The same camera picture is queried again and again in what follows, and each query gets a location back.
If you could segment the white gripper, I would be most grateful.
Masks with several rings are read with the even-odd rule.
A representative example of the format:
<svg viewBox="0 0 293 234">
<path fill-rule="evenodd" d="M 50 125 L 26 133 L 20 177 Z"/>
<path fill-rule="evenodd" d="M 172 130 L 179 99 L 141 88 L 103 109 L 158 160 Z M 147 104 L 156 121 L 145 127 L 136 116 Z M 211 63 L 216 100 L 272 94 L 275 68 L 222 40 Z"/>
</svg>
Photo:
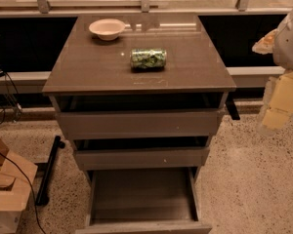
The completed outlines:
<svg viewBox="0 0 293 234">
<path fill-rule="evenodd" d="M 276 29 L 267 33 L 253 45 L 252 51 L 261 55 L 272 54 L 276 33 Z M 263 106 L 257 118 L 256 130 L 266 137 L 279 132 L 293 114 L 293 71 L 281 75 L 275 82 L 270 108 L 276 111 Z"/>
</svg>

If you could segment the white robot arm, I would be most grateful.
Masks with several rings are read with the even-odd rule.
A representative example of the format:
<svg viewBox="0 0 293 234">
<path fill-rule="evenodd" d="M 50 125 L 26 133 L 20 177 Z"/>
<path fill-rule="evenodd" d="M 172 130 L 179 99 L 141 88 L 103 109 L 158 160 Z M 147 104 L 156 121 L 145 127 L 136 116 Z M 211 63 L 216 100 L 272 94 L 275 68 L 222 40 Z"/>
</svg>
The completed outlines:
<svg viewBox="0 0 293 234">
<path fill-rule="evenodd" d="M 276 29 L 253 45 L 252 51 L 272 54 L 274 63 L 285 69 L 278 78 L 269 78 L 258 115 L 257 131 L 272 136 L 293 115 L 293 9 Z"/>
</svg>

